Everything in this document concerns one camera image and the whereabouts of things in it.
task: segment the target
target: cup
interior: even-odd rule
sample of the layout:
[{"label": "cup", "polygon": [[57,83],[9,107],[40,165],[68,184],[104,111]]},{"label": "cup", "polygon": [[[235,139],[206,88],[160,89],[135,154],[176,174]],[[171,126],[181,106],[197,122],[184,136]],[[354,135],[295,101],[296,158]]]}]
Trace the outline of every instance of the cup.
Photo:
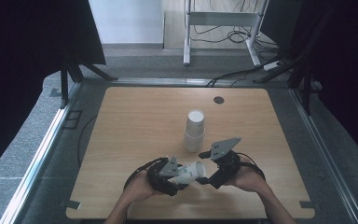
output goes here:
[{"label": "cup", "polygon": [[204,114],[198,109],[191,110],[187,115],[186,133],[191,137],[200,137],[204,133]]},{"label": "cup", "polygon": [[205,166],[200,161],[178,168],[179,176],[173,180],[176,184],[190,184],[198,178],[206,176]]},{"label": "cup", "polygon": [[189,152],[200,151],[202,149],[202,140],[204,133],[205,132],[203,132],[201,136],[193,137],[190,136],[187,132],[185,132],[185,138],[183,141],[184,148]]}]

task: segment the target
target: metal frame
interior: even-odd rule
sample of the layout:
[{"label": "metal frame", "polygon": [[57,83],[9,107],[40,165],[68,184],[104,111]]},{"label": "metal frame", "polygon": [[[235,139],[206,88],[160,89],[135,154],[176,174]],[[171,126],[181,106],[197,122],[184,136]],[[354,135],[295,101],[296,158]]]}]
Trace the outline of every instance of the metal frame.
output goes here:
[{"label": "metal frame", "polygon": [[316,148],[321,156],[322,162],[324,166],[330,174],[330,177],[333,181],[334,186],[344,204],[345,208],[347,209],[348,214],[351,217],[352,223],[358,223],[358,202],[353,196],[347,182],[345,181],[344,176],[339,171],[336,163],[331,156],[329,149],[327,148],[321,134],[318,131],[315,123],[312,120],[312,117],[309,116],[308,112],[302,106],[301,96],[299,95],[298,91],[294,89],[290,89],[292,97],[295,100],[298,112],[303,119],[308,131],[310,132],[310,136],[315,143]]},{"label": "metal frame", "polygon": [[[139,86],[205,86],[210,80],[209,79],[192,79],[192,78],[120,78],[117,81],[112,81],[112,84],[118,85],[139,85]],[[232,84],[233,80],[220,80],[215,84],[215,87],[229,87]],[[79,90],[81,83],[75,83],[70,92],[70,98],[73,99],[76,93]],[[238,83],[237,87],[275,87],[275,88],[287,88],[287,86],[283,84],[272,84],[269,85],[267,83],[257,84],[250,82],[242,82]],[[356,202],[351,190],[348,187],[342,173],[339,171],[336,166],[332,156],[329,153],[327,146],[324,143],[316,125],[314,124],[311,116],[307,114],[307,112],[303,109],[301,105],[301,97],[299,96],[298,91],[294,89],[290,89],[292,97],[295,101],[296,107],[301,118],[304,120],[307,129],[310,132],[312,140],[317,147],[321,159],[327,169],[327,172],[330,174],[333,183],[337,189],[339,196],[347,209],[348,214],[351,217],[352,223],[358,223],[358,202]],[[52,121],[50,127],[48,128],[48,132],[46,133],[39,149],[36,151],[34,159],[32,160],[27,172],[24,175],[24,178],[20,182],[16,192],[14,193],[5,213],[3,214],[0,223],[14,223],[18,214],[20,213],[25,201],[34,185],[34,182],[41,170],[44,161],[51,150],[51,146],[58,134],[59,129],[61,128],[64,118],[68,113],[69,108],[73,104],[73,100],[69,101],[69,104],[60,109],[54,120]]]},{"label": "metal frame", "polygon": [[254,49],[255,38],[260,30],[261,21],[269,0],[264,0],[263,6],[258,13],[246,12],[198,12],[191,11],[191,0],[186,5],[186,37],[184,45],[183,64],[190,65],[190,25],[213,25],[213,26],[253,26],[251,38],[246,40],[246,47],[255,66],[261,63]]},{"label": "metal frame", "polygon": [[[73,99],[79,86],[79,83],[75,83],[73,85],[71,92],[69,93],[70,98]],[[69,101],[69,104],[65,108],[58,110],[45,137],[42,140],[42,143],[39,146],[39,149],[36,151],[30,166],[28,167],[22,181],[8,204],[5,213],[2,215],[0,224],[14,223],[16,221],[16,218],[25,204],[25,201],[32,189],[32,186],[34,185],[34,182],[36,181],[48,153],[51,150],[54,139],[56,138],[72,103],[73,101]]]}]

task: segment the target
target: human hand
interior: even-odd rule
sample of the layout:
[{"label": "human hand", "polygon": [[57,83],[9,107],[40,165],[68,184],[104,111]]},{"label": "human hand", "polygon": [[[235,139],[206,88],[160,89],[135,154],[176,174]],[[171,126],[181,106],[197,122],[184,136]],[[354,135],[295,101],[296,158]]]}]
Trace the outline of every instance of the human hand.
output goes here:
[{"label": "human hand", "polygon": [[[239,156],[241,158],[241,162],[251,163],[248,158],[242,155]],[[246,166],[242,166],[225,185],[231,185],[239,189],[257,193],[269,187],[260,174],[258,174],[254,169]]]},{"label": "human hand", "polygon": [[146,200],[153,195],[161,195],[162,193],[154,190],[148,180],[147,171],[142,171],[137,174],[130,184],[124,189],[122,198],[127,203],[134,203]]},{"label": "human hand", "polygon": [[127,210],[134,202],[143,201],[153,195],[162,194],[153,190],[147,180],[147,171],[137,174],[130,184],[124,189],[118,199],[115,208],[104,222],[105,224],[121,224],[125,220]]}]

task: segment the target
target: floor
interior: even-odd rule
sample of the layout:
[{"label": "floor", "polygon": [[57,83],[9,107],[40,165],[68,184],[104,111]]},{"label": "floor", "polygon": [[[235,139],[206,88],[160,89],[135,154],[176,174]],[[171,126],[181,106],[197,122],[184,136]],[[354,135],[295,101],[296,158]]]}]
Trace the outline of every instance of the floor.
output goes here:
[{"label": "floor", "polygon": [[[161,6],[159,1],[151,1],[153,6]],[[95,2],[90,1],[91,8],[97,8]],[[124,1],[117,1],[117,4],[124,4]],[[133,7],[130,4],[124,7],[131,11]],[[155,13],[154,21],[159,21],[161,13],[158,10]],[[103,19],[97,21],[99,29],[103,26]],[[163,43],[158,36],[150,37],[145,35],[145,39],[132,40],[131,43],[124,42],[123,39],[117,40],[120,45],[109,45],[109,35],[102,34],[99,30],[100,36],[104,43],[103,49],[106,57],[142,57],[142,56],[160,56],[160,57],[178,57],[180,59],[183,52],[179,49],[164,49]],[[224,56],[224,55],[245,55],[245,50],[208,50],[199,49],[192,51],[194,57],[204,56]],[[108,64],[108,69],[115,69],[114,64]],[[67,119],[63,124],[64,131],[60,133],[60,140],[56,141],[53,148],[66,148],[68,143],[78,142],[79,135],[90,135],[92,130],[91,118],[98,113],[99,103],[103,97],[103,90],[111,86],[111,83],[103,83],[94,74],[82,68],[85,77],[87,78],[86,85],[80,86],[79,94],[81,96],[88,96],[92,99],[82,101],[75,100],[71,105],[71,110],[76,111],[79,108],[86,108],[83,111],[83,119],[78,124],[83,127],[84,132],[77,130],[71,133],[71,127],[74,123]],[[342,126],[337,123],[335,118],[324,108],[323,104],[319,102],[317,95],[312,95],[311,98],[311,113],[312,117],[307,117],[301,114],[301,110],[296,106],[296,97],[293,96],[289,90],[284,87],[285,80],[290,76],[285,76],[275,79],[276,86],[271,87],[272,84],[267,84],[271,92],[271,99],[274,102],[274,108],[282,124],[287,141],[291,148],[309,148],[310,150],[294,150],[294,156],[300,173],[303,175],[305,184],[311,186],[309,188],[310,197],[315,200],[315,210],[318,216],[312,220],[299,220],[300,223],[358,223],[351,214],[347,212],[345,205],[353,206],[353,201],[346,203],[346,190],[358,205],[358,147],[354,144]],[[160,85],[175,85],[174,83],[183,81],[183,77],[175,77],[177,79],[137,79],[137,81],[156,82]],[[201,84],[210,78],[207,75],[199,78]],[[124,78],[118,85],[139,85],[135,79]],[[229,87],[234,80],[230,82],[222,81],[217,87]],[[254,87],[248,82],[237,83],[239,87],[249,88]],[[52,74],[45,79],[44,89],[41,97],[36,104],[30,117],[26,120],[19,134],[7,149],[6,153],[0,160],[0,220],[3,215],[9,217],[10,214],[18,213],[16,218],[4,218],[4,223],[79,223],[80,220],[69,220],[64,216],[66,202],[69,199],[72,191],[71,187],[75,184],[76,171],[81,161],[81,154],[86,150],[87,142],[80,142],[81,148],[72,146],[66,150],[56,150],[50,153],[43,166],[40,166],[39,174],[36,174],[34,187],[28,189],[31,194],[25,200],[23,198],[24,206],[8,207],[10,200],[12,200],[16,189],[27,173],[30,164],[33,162],[35,154],[38,149],[43,146],[44,138],[49,130],[50,124],[55,120],[55,117],[60,113],[61,104],[61,86],[59,74]],[[309,131],[308,125],[317,127],[318,132],[322,134],[322,144],[317,141],[318,134],[313,136]],[[328,154],[324,155],[324,151],[320,148],[328,148]]]}]

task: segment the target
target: table top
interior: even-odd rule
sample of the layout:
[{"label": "table top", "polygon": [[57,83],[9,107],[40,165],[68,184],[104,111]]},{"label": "table top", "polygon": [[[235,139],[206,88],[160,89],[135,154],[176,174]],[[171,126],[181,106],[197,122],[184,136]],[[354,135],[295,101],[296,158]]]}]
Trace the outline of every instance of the table top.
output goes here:
[{"label": "table top", "polygon": [[[213,99],[224,99],[217,104]],[[106,218],[130,174],[159,157],[176,156],[183,165],[202,161],[207,176],[216,164],[183,148],[187,114],[205,115],[202,151],[213,142],[241,137],[233,148],[257,163],[268,184],[293,217],[311,218],[312,208],[269,95],[262,89],[112,87],[107,89],[82,162],[71,201],[70,218]],[[255,193],[231,186],[215,189],[197,182],[170,197],[159,195],[133,203],[134,219],[238,219],[266,217]]]}]

